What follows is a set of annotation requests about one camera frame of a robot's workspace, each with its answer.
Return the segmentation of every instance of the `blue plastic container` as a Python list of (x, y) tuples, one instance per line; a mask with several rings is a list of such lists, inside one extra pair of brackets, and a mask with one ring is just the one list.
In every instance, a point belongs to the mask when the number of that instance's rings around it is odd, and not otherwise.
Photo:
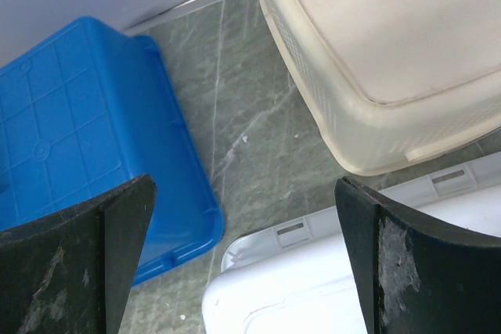
[(81, 18), (0, 70), (0, 230), (143, 173), (158, 195), (134, 284), (224, 228), (153, 39)]

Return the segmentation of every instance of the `gray marble floor tile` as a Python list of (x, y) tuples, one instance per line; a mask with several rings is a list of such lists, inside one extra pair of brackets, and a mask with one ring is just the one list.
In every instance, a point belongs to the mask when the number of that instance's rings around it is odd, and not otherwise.
[(478, 145), (485, 155), (501, 151), (501, 130), (492, 132), (490, 135), (478, 140)]
[[(204, 333), (201, 301), (242, 235), (334, 205), (345, 174), (275, 47), (258, 0), (225, 0), (148, 31), (162, 48), (200, 157), (226, 216), (212, 252), (132, 289), (129, 333)], [(391, 174), (375, 189), (497, 151), (499, 134)]]

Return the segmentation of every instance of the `beige plastic basket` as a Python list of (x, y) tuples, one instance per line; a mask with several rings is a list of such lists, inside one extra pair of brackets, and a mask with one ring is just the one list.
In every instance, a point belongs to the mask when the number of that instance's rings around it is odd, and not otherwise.
[(360, 175), (501, 126), (501, 0), (260, 0), (337, 161)]

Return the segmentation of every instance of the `circular molded mark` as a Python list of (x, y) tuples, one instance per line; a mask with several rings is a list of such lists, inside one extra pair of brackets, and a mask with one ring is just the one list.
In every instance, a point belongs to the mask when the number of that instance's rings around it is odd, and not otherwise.
[(27, 74), (28, 71), (30, 70), (30, 68), (31, 68), (31, 61), (30, 60), (26, 60), (25, 62), (22, 62), (19, 65), (19, 73), (20, 74)]
[(41, 140), (34, 146), (34, 158), (36, 160), (44, 160), (50, 154), (50, 143), (47, 140)]

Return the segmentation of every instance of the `black rubber piece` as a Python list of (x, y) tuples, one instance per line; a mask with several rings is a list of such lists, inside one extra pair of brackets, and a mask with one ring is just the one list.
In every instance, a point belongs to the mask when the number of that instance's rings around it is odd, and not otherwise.
[(143, 175), (0, 232), (0, 333), (118, 333), (156, 191)]
[(349, 178), (337, 182), (336, 203), (368, 333), (501, 332), (500, 238)]

